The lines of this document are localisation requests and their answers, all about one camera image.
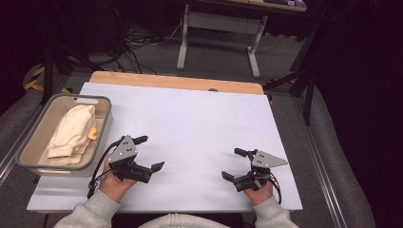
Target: hand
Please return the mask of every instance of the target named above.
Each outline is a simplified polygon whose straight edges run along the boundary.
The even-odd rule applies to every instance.
[[[109,160],[109,157],[110,155],[106,156],[103,173],[110,170],[109,163],[107,162]],[[125,195],[125,192],[136,182],[136,180],[131,179],[121,181],[110,171],[106,174],[105,178],[101,180],[100,190],[112,200],[120,202],[122,197]]]
[[[273,184],[267,181],[266,185],[264,185],[259,190],[254,191],[252,189],[246,189],[243,190],[243,193],[249,197],[254,206],[258,206],[265,200],[273,197]]]

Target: gray sweatshirt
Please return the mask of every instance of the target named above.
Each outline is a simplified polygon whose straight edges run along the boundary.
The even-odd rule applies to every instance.
[[[85,203],[78,203],[73,212],[61,219],[55,227],[111,227],[113,215],[118,211],[120,203],[113,201],[102,191],[97,191]],[[281,208],[274,197],[254,206],[257,221],[255,226],[262,227],[297,227],[291,220],[288,211]],[[227,227],[215,221],[182,214],[168,214],[142,225],[141,228],[163,227]]]

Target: folded towel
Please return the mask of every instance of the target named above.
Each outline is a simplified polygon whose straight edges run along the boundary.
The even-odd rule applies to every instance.
[[[90,142],[88,136],[95,138],[92,133],[94,129],[94,105],[78,105],[71,108],[59,122],[48,144],[48,159],[51,159],[51,165],[80,162],[81,155]]]

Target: metal stand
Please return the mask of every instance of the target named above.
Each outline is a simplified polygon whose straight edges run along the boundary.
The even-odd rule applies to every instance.
[[[249,62],[252,68],[254,78],[259,78],[259,68],[256,61],[255,52],[258,48],[260,37],[266,26],[267,16],[262,16],[261,20],[242,19],[236,17],[219,16],[209,13],[200,13],[190,11],[190,6],[186,5],[183,16],[183,34],[181,49],[179,51],[177,70],[184,69],[184,61],[186,59],[187,50],[187,29],[189,27],[201,29],[215,29],[232,31],[237,33],[255,34],[255,42],[251,47],[247,48]]]

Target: white paper sheet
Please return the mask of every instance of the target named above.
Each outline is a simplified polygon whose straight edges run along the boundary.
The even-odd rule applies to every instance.
[[[123,135],[146,135],[148,141],[137,146],[136,163],[165,162],[148,184],[139,182],[127,192],[121,212],[249,212],[249,199],[221,177],[221,171],[239,177],[250,170],[249,160],[234,154],[234,148],[259,149],[287,160],[264,95],[93,83],[86,83],[81,94],[112,102],[106,148]],[[281,206],[302,209],[290,165],[272,172],[281,188]],[[70,211],[86,201],[88,182],[42,177],[28,210]]]

